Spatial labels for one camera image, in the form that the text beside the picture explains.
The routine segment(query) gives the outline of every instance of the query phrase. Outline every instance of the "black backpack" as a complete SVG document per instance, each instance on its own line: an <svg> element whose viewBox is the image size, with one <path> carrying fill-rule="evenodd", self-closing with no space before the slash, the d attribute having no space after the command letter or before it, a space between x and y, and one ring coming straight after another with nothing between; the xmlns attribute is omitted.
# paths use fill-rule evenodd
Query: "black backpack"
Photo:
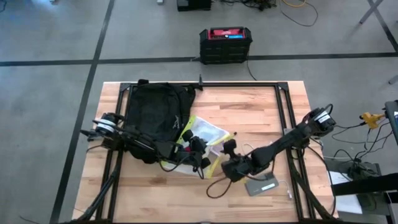
<svg viewBox="0 0 398 224"><path fill-rule="evenodd" d="M131 90L126 127L135 126L155 141L176 142L187 125L195 99L195 89L172 83L149 83L139 80ZM145 163L157 162L150 151L130 150L131 154Z"/></svg>

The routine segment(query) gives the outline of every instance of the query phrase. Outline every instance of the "white paper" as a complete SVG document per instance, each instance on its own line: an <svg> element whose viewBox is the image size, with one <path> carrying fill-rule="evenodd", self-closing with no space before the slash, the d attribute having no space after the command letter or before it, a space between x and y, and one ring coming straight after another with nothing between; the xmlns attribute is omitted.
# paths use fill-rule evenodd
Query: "white paper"
<svg viewBox="0 0 398 224"><path fill-rule="evenodd" d="M340 174L339 172L330 172L330 177L333 184L348 182L347 179L351 180L347 174ZM337 196L336 209L341 212L362 214L362 208L356 195Z"/></svg>

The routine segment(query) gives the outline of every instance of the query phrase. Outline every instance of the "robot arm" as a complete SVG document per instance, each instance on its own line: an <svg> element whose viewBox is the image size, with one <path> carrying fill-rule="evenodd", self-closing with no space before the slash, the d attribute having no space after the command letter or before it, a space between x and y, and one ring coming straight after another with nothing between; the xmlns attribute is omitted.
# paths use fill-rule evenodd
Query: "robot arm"
<svg viewBox="0 0 398 224"><path fill-rule="evenodd" d="M221 164L223 172L232 182L242 179L245 175L256 175L269 167L276 154L285 149L301 149L309 145L309 137L324 136L332 132L336 122L324 108L317 108L307 114L303 121L293 130L282 136L269 146L259 147L245 156L234 153L236 143L230 140L224 144L224 153L230 160Z"/></svg>

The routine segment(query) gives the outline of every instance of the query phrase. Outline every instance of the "butcher block tabletop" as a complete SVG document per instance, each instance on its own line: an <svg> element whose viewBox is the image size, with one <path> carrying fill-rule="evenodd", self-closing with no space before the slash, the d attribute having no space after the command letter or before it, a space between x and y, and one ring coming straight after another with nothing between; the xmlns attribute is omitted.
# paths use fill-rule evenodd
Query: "butcher block tabletop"
<svg viewBox="0 0 398 224"><path fill-rule="evenodd" d="M295 112L295 119L301 121L310 111L304 82L288 82L290 96ZM115 112L119 95L119 82L105 82L98 103L95 119L103 113ZM282 94L285 117L290 124ZM127 93L121 111L126 108ZM280 118L275 96L275 89L267 86L245 87L204 87L197 90L191 114L197 115L211 124L229 131L237 132L236 152L247 154L254 148L269 145L282 136ZM101 144L91 142L89 147ZM322 155L320 146L311 143ZM86 155L81 176L80 188L73 218L78 218L94 200L100 191L107 150L96 148ZM117 152L113 155L113 164ZM333 206L325 165L310 150L304 155L307 175L312 192L321 204L330 212ZM276 156L274 175L277 180L288 183L292 192L286 153ZM287 186L267 190L255 197L250 197L241 180L232 183L228 192L221 198L207 197L206 189L214 181L224 177L218 165L212 179L201 180L198 176L179 172L166 173L159 164L145 164L125 152L118 187L118 195L113 222L296 222L297 214L294 199L289 199ZM221 181L210 189L210 194L219 195L228 186L229 180ZM304 194L300 190L302 207L308 217ZM103 217L108 212L108 192L104 203Z"/></svg>

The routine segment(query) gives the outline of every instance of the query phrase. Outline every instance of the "gray floor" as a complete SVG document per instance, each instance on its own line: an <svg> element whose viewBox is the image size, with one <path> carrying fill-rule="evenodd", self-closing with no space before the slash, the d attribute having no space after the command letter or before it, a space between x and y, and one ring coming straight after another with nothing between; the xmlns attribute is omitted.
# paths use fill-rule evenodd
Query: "gray floor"
<svg viewBox="0 0 398 224"><path fill-rule="evenodd" d="M309 0L319 11L314 27L300 27L279 8L259 12L235 4L213 3L208 12L181 12L175 0L158 6L150 0L116 0L101 58L198 56L198 33L217 26L247 26L254 42L251 55L343 54L393 52L366 0ZM9 1L0 13L0 61L92 59L108 1ZM385 0L379 10L398 38L397 1ZM313 12L289 9L302 22ZM250 61L258 80L304 80L312 107L333 103L333 117L342 126L360 122L365 112L380 113L385 101L396 100L398 58ZM18 216L48 223L89 65L0 67L0 220L26 223ZM92 126L102 83L150 80L250 80L246 64L202 65L198 62L99 65L90 92L83 128ZM366 128L342 138L362 140ZM340 148L354 154L359 145L323 139L324 155ZM61 221L75 203L87 143L79 139ZM366 160L380 163L383 174L398 172L398 147L390 138L384 149ZM383 217L339 213L343 219L384 223Z"/></svg>

